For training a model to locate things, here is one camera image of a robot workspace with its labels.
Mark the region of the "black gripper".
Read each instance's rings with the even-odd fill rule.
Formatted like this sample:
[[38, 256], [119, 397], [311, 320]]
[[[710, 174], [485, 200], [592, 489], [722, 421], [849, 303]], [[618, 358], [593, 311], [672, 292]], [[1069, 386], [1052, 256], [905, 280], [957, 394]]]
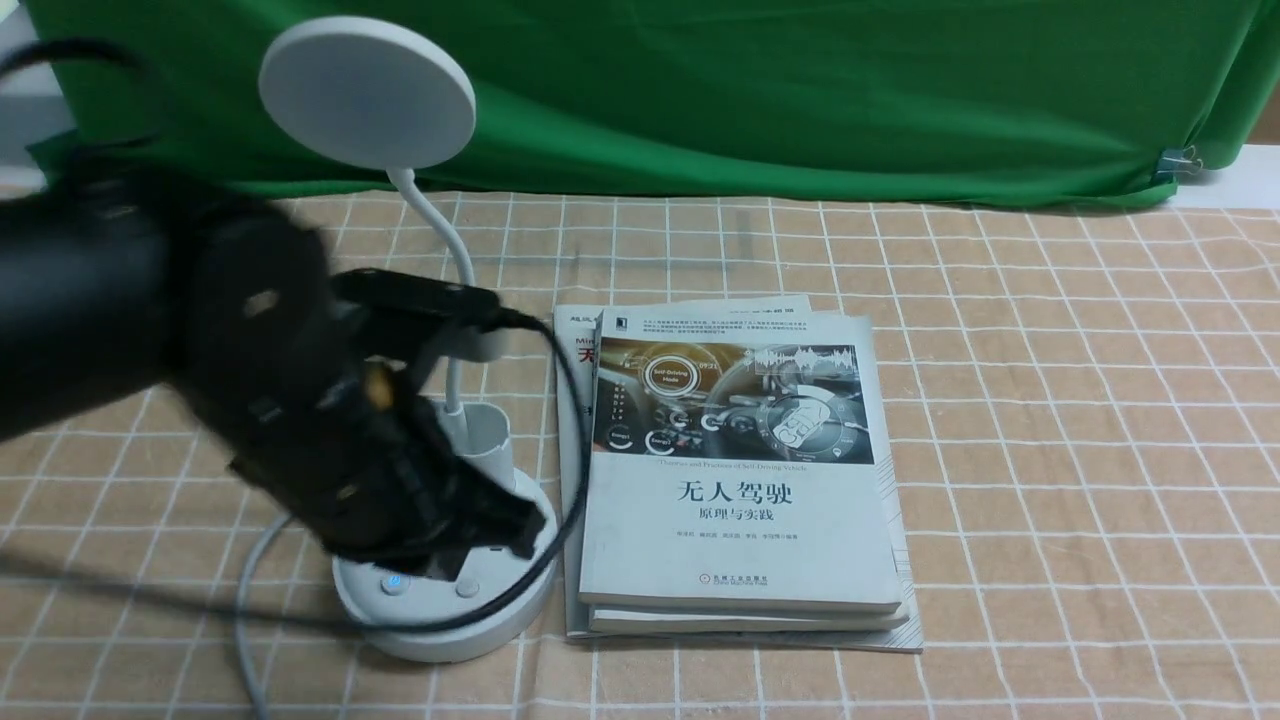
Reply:
[[480, 325], [365, 316], [332, 290], [200, 301], [175, 387], [230, 468], [332, 555], [453, 583], [474, 550], [538, 556], [538, 503], [481, 478], [420, 395]]

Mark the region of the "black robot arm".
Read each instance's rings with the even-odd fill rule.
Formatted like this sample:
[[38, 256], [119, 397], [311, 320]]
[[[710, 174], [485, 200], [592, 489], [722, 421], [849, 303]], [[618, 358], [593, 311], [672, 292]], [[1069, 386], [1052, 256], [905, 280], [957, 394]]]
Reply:
[[230, 469], [332, 555], [456, 574], [536, 556], [547, 519], [463, 459], [420, 389], [507, 318], [488, 290], [334, 273], [270, 202], [164, 168], [90, 167], [3, 204], [3, 438], [170, 386]]

